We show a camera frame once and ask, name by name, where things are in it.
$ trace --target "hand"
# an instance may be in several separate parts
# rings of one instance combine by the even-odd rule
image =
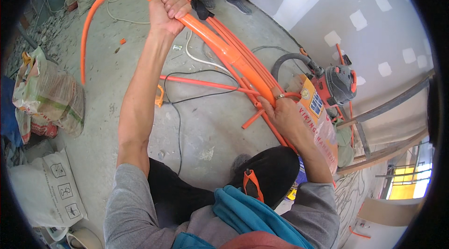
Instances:
[[[151,31],[167,31],[177,36],[184,25],[178,21],[192,10],[188,0],[151,0],[149,2],[149,22]]]
[[[274,97],[282,94],[278,87],[273,87],[271,92]],[[304,119],[292,99],[286,97],[277,99],[275,109],[264,97],[259,96],[257,99],[262,104],[271,123],[281,135],[287,137],[291,142],[296,143],[300,139],[301,142],[310,141],[313,143],[313,135],[306,127]]]

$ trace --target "gray sleeve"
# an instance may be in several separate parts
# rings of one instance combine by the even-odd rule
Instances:
[[[295,203],[282,217],[315,249],[336,248],[340,226],[336,209],[333,184],[307,182],[298,186]]]
[[[147,178],[131,164],[115,171],[103,225],[106,248],[170,248],[175,233],[160,229]]]

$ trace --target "black pants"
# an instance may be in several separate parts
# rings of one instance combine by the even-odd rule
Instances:
[[[227,185],[243,187],[246,168],[254,170],[265,204],[273,208],[293,185],[300,163],[291,148],[272,147],[243,163]],[[149,159],[148,183],[160,227],[186,222],[194,211],[215,203],[212,191],[189,185],[164,163],[152,158]]]

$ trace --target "gold ring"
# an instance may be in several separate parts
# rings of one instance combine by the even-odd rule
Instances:
[[[285,94],[281,94],[281,95],[275,97],[274,99],[277,100],[277,99],[282,98],[282,97],[285,97]]]

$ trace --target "forearm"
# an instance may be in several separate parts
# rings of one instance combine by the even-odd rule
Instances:
[[[332,183],[333,178],[326,159],[314,144],[312,134],[308,134],[306,137],[304,137],[304,134],[302,135],[301,137],[299,133],[295,134],[289,140],[303,160],[307,181],[312,183]]]
[[[117,166],[130,163],[148,175],[147,147],[154,121],[154,99],[174,38],[164,31],[149,32],[120,110]]]

